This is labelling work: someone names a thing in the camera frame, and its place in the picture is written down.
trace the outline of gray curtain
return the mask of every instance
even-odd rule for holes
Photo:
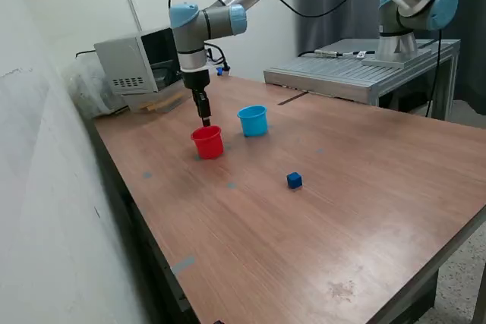
[[[316,14],[341,0],[297,0],[299,11]],[[299,51],[316,49],[343,38],[378,37],[379,0],[350,0],[324,18],[298,19]],[[418,38],[437,38],[437,33],[417,32]],[[456,18],[443,32],[444,39],[461,39],[456,99],[486,115],[486,0],[459,0]]]

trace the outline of plastic bag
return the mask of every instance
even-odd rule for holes
[[[110,89],[95,52],[79,55],[68,67],[65,79],[71,99],[86,118],[109,115],[126,106]]]

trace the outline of white wall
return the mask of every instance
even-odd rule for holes
[[[216,0],[174,0],[208,6]],[[58,66],[95,42],[136,31],[126,0],[26,0]],[[167,0],[135,0],[145,30],[169,25]],[[217,41],[233,74],[263,80],[262,71],[296,56],[295,16],[276,0],[263,0],[249,11],[244,35]]]
[[[146,323],[84,126],[22,1],[0,4],[0,322]]]

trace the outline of robotic arm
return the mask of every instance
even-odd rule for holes
[[[200,10],[180,4],[170,11],[171,27],[184,84],[192,90],[204,126],[210,125],[210,83],[204,42],[244,33],[246,11],[260,0],[218,0]],[[458,0],[380,0],[380,46],[377,58],[393,61],[417,52],[413,30],[439,30],[454,17]]]

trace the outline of table leg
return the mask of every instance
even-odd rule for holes
[[[455,55],[440,66],[432,107],[432,118],[434,119],[446,121],[450,117],[456,88],[458,60],[459,57]]]
[[[484,267],[483,278],[479,287],[472,324],[486,324],[486,266]]]
[[[435,305],[437,292],[437,282],[439,272],[435,274],[423,285],[423,287],[412,298],[412,303],[403,310],[390,324],[409,324],[419,320],[428,310]]]

